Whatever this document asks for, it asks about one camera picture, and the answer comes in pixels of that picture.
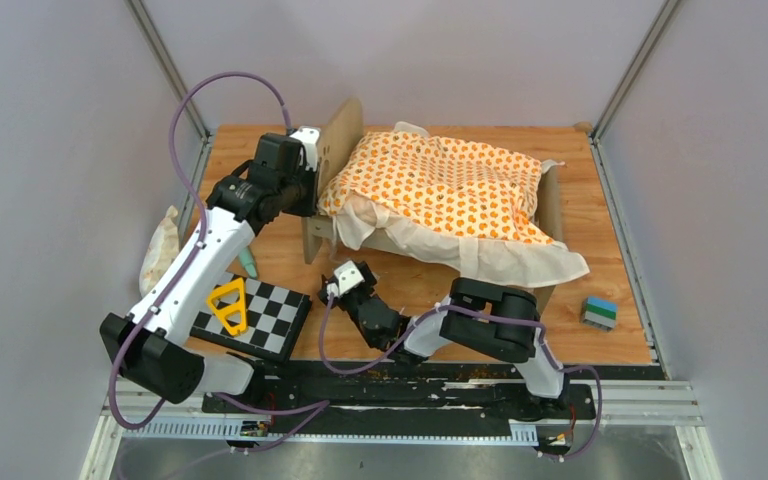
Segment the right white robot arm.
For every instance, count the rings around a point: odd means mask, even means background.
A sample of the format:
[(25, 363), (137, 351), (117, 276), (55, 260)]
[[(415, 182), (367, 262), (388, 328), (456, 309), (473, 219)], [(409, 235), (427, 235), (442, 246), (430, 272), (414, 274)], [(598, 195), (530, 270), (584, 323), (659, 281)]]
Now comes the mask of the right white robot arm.
[(540, 415), (556, 417), (569, 407), (567, 375), (548, 347), (532, 293), (458, 277), (429, 311), (409, 317), (388, 306), (376, 284), (367, 263), (347, 261), (321, 278), (318, 297), (347, 313), (366, 345), (386, 359), (417, 365), (457, 344), (512, 365)]

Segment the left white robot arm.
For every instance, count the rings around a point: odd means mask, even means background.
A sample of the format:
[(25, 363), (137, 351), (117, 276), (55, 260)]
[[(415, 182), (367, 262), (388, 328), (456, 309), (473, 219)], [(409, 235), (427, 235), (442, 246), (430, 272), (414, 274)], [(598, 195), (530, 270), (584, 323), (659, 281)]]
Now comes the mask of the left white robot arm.
[(124, 377), (169, 403), (219, 392), (243, 413), (264, 405), (267, 389), (252, 364), (184, 345), (232, 260), (263, 227), (281, 213), (313, 214), (320, 136), (315, 127), (264, 134), (253, 160), (215, 184), (199, 226), (158, 283), (126, 316), (110, 313), (102, 321), (114, 365), (110, 388)]

